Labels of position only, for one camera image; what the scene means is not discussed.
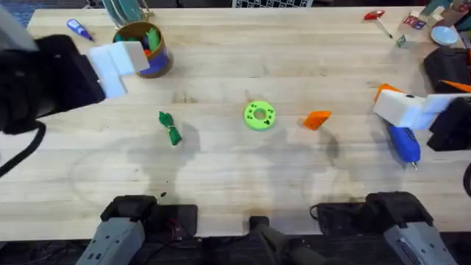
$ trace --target orange block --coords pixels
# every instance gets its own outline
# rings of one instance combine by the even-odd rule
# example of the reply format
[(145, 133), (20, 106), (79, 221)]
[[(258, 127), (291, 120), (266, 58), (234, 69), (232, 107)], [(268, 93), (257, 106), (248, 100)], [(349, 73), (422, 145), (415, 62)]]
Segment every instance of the orange block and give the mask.
[(400, 91), (399, 89), (393, 87), (393, 86), (390, 85), (390, 84), (383, 83), (383, 84), (381, 84), (381, 85), (378, 87), (378, 92), (376, 92), (375, 99), (373, 99), (373, 101), (374, 101), (375, 103), (376, 103), (376, 101), (378, 100), (378, 97), (380, 96), (381, 91), (382, 91), (383, 89), (387, 89), (387, 90), (392, 90), (392, 91), (397, 91), (397, 92), (404, 93), (404, 92)]
[(447, 80), (440, 80), (440, 82), (445, 82), (448, 85), (451, 85), (455, 88), (463, 90), (464, 92), (471, 93), (471, 85), (465, 85), (465, 84), (461, 84), (461, 83), (457, 83), (457, 82), (451, 82), (451, 81), (447, 81)]
[(311, 112), (309, 113), (309, 116), (302, 122), (302, 125), (311, 130), (317, 130), (325, 121), (327, 121), (327, 119), (330, 117), (330, 114), (331, 112), (328, 110)]

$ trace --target green twist tie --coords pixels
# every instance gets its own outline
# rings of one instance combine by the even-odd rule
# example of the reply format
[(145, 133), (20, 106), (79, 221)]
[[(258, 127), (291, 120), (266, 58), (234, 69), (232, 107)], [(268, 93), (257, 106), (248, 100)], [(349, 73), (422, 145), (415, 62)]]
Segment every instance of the green twist tie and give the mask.
[(182, 136), (175, 128), (174, 119), (171, 117), (170, 113), (159, 112), (159, 121), (169, 130), (170, 142), (171, 145), (177, 145), (181, 140)]

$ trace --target can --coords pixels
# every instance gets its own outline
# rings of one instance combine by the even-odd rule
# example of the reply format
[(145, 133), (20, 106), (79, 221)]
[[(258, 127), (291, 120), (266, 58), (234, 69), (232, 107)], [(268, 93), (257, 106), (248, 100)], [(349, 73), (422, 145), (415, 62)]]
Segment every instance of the can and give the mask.
[(160, 35), (160, 42), (157, 46), (157, 50), (147, 55), (150, 68), (137, 73), (143, 78), (162, 77), (168, 73), (173, 66), (173, 57), (165, 45), (163, 34), (158, 26), (145, 21), (132, 22), (130, 24), (124, 25), (113, 36), (113, 42), (115, 42), (115, 37), (117, 34), (120, 34), (124, 39), (137, 38), (140, 40), (146, 36), (146, 33), (150, 29), (157, 30), (157, 33)]

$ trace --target screwdriver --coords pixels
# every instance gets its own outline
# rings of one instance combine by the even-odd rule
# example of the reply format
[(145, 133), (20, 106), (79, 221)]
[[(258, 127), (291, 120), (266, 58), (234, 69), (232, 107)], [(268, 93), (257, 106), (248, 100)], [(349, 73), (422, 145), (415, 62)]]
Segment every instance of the screwdriver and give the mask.
[(364, 16), (364, 20), (370, 21), (370, 20), (377, 20), (379, 24), (383, 27), (384, 31), (388, 34), (390, 38), (392, 38), (391, 33), (389, 33), (389, 30), (384, 26), (383, 22), (381, 22), (380, 17), (382, 17), (384, 14), (384, 10), (375, 10), (372, 12), (367, 13)]
[(412, 164), (417, 170), (420, 160), (420, 145), (414, 133), (409, 128), (399, 128), (388, 123), (388, 132), (397, 154), (406, 162)]

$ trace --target blue marker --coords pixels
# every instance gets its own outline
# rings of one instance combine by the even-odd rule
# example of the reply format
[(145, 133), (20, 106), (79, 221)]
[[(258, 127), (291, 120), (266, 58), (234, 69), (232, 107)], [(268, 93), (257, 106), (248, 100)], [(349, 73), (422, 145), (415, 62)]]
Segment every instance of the blue marker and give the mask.
[(76, 19), (69, 19), (67, 21), (67, 27), (78, 35), (93, 41), (93, 38), (88, 34), (87, 30)]
[(417, 163), (420, 160), (420, 145), (412, 130), (388, 124), (388, 131), (391, 135), (392, 143), (396, 147), (397, 154), (405, 162), (411, 163), (415, 170), (417, 170)]

